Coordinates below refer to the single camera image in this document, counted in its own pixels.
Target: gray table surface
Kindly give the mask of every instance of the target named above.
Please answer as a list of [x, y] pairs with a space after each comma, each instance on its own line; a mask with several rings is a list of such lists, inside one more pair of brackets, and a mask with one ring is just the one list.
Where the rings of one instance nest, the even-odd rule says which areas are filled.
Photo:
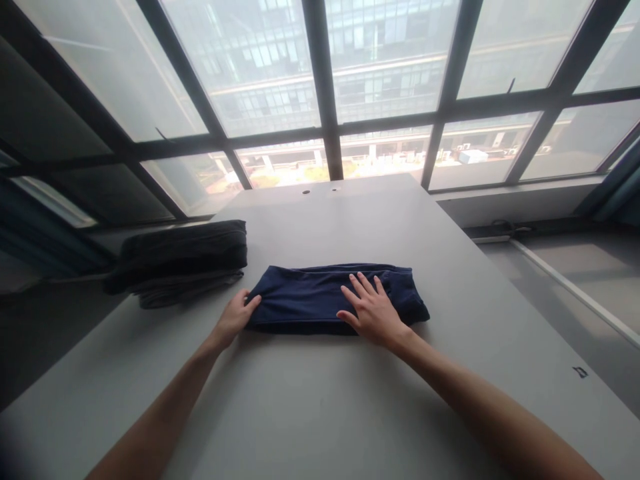
[[[640, 421], [410, 175], [245, 191], [214, 220], [234, 218], [248, 230], [239, 284], [158, 311], [129, 297], [0, 415], [3, 438], [31, 476], [86, 475], [231, 296], [268, 265], [375, 262], [413, 268], [431, 312], [416, 330], [432, 345], [538, 415], [605, 478], [637, 478]], [[357, 337], [257, 333], [242, 334], [218, 360], [165, 474], [502, 476], [448, 406], [390, 354]]]

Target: left hand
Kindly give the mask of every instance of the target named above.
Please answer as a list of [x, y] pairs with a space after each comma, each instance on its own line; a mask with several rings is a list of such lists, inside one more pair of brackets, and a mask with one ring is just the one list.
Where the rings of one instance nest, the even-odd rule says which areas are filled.
[[256, 295], [248, 304], [245, 300], [249, 294], [249, 290], [242, 289], [225, 307], [224, 312], [220, 316], [220, 320], [209, 335], [214, 344], [225, 349], [230, 346], [233, 339], [240, 333], [251, 318], [251, 314], [255, 308], [260, 305], [262, 297]]

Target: window pane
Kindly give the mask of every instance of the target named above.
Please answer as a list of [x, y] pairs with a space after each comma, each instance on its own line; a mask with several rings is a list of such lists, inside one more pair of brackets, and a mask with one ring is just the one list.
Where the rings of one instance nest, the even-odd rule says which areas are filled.
[[54, 176], [76, 197], [115, 224], [173, 218], [124, 165], [70, 170]]
[[640, 0], [631, 0], [598, 52], [576, 93], [613, 90], [640, 85]]
[[207, 132], [135, 0], [15, 2], [132, 140]]
[[111, 152], [2, 37], [0, 65], [0, 137], [20, 154], [50, 161]]
[[458, 0], [326, 5], [339, 123], [436, 110]]
[[345, 178], [408, 172], [422, 180], [431, 126], [340, 137]]
[[243, 189], [224, 152], [142, 165], [190, 217], [218, 213]]
[[228, 136], [320, 126], [300, 0], [163, 0]]
[[329, 181], [322, 140], [236, 150], [253, 188]]
[[595, 171], [640, 119], [640, 100], [562, 110], [522, 180]]
[[538, 116], [534, 112], [446, 124], [429, 190], [503, 182]]
[[83, 228], [97, 223], [46, 183], [32, 177], [20, 177], [11, 180], [46, 208], [70, 223], [71, 226]]
[[458, 98], [548, 86], [591, 0], [485, 0]]

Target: right hand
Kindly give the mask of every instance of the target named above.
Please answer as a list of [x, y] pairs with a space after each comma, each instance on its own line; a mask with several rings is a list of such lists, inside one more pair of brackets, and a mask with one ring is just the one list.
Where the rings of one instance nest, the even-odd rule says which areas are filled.
[[350, 275], [349, 279], [358, 295], [344, 285], [340, 288], [358, 316], [340, 310], [337, 314], [340, 320], [350, 324], [361, 337], [386, 348], [391, 348], [395, 342], [412, 332], [400, 320], [378, 277], [373, 278], [375, 289], [362, 272], [358, 272], [358, 278]]

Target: forearm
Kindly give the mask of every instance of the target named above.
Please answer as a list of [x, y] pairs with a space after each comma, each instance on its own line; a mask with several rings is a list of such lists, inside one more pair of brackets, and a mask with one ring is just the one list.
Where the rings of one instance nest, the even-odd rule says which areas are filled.
[[159, 478], [221, 350], [210, 339], [202, 344], [88, 480]]
[[601, 479], [591, 466], [528, 410], [418, 335], [407, 332], [390, 350], [413, 368], [518, 478]]

